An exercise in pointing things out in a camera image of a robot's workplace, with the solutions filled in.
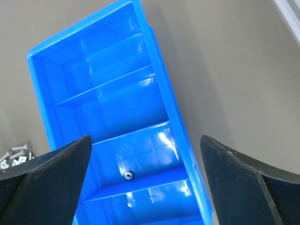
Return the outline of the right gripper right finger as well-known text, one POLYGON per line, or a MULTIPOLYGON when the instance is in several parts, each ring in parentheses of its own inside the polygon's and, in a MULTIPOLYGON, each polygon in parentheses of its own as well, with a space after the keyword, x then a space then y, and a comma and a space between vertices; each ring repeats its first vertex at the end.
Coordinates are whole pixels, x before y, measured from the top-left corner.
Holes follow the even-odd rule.
POLYGON ((202 160, 221 225, 298 225, 300 176, 203 135, 202 160))

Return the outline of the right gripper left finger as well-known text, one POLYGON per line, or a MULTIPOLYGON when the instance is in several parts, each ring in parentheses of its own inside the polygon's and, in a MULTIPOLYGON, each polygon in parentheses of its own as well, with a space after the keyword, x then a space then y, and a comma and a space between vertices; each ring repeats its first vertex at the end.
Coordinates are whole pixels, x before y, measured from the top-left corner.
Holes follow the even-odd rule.
POLYGON ((59 149, 1 170, 0 223, 72 224, 91 148, 91 137, 84 135, 59 149))

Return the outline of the lone hex nut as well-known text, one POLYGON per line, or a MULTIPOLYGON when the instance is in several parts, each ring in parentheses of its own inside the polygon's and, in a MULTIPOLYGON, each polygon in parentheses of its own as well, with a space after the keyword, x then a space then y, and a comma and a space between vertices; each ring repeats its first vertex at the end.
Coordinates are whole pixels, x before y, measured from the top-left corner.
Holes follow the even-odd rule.
POLYGON ((125 176, 125 179, 126 179, 126 180, 132 180, 132 179, 133 179, 133 173, 130 172, 130 171, 126 172, 126 173, 124 174, 124 176, 125 176))

